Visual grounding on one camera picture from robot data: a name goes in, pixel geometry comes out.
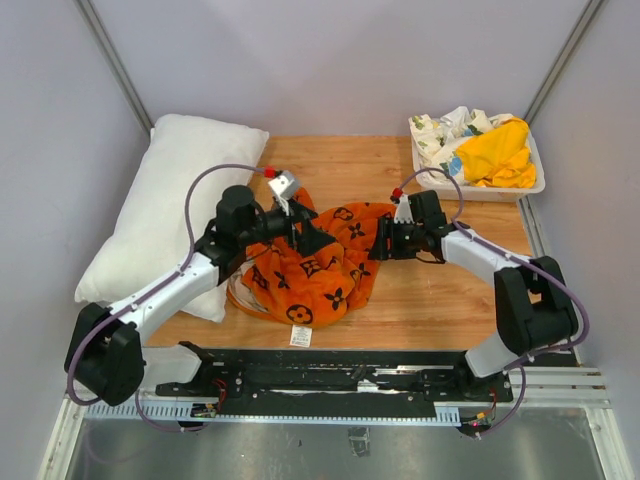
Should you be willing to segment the orange black-patterned plush pillowcase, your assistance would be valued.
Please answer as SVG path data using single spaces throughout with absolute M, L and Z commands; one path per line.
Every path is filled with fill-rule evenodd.
M 355 202 L 320 213 L 313 225 L 334 241 L 308 257 L 283 239 L 248 248 L 249 260 L 228 281 L 228 300 L 253 317 L 287 325 L 338 322 L 367 305 L 380 268 L 368 258 L 377 221 L 395 210 L 389 203 Z

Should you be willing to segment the white plastic bin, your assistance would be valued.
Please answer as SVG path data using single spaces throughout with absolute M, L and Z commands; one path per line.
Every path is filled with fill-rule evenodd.
M 464 200 L 511 203 L 517 202 L 527 195 L 541 193 L 546 186 L 545 174 L 535 139 L 531 133 L 528 133 L 526 145 L 530 150 L 530 161 L 536 168 L 536 182 L 531 188 L 517 189 L 462 185 L 461 192 Z M 448 180 L 444 184 L 436 184 L 431 181 L 431 176 L 427 173 L 417 175 L 415 180 L 423 190 L 435 190 L 441 200 L 458 199 L 454 186 Z

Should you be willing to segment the white pillow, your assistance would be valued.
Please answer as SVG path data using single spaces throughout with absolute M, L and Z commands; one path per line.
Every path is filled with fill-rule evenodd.
M 223 191 L 248 184 L 268 139 L 249 126 L 160 117 L 114 232 L 76 287 L 76 302 L 115 302 L 176 269 L 189 250 L 187 232 L 201 236 Z

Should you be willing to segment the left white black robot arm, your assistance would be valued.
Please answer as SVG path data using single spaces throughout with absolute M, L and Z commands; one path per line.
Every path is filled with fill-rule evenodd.
M 153 353 L 151 335 L 196 297 L 220 286 L 246 260 L 247 247 L 284 238 L 308 257 L 333 243 L 316 228 L 315 213 L 287 195 L 264 211 L 246 186 L 222 194 L 216 216 L 186 258 L 159 279 L 109 306 L 91 303 L 79 313 L 65 360 L 68 393 L 80 383 L 97 400 L 116 406 L 140 388 L 177 381 L 190 394 L 207 393 L 214 371 L 181 345 Z

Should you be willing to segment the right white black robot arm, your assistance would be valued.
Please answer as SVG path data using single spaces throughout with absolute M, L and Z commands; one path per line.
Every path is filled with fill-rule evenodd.
M 370 259 L 406 260 L 428 253 L 494 291 L 495 332 L 464 352 L 453 368 L 460 397 L 477 399 L 507 368 L 577 334 L 578 318 L 556 260 L 515 254 L 447 219 L 434 191 L 407 195 L 397 189 L 391 200 L 396 210 L 378 219 Z

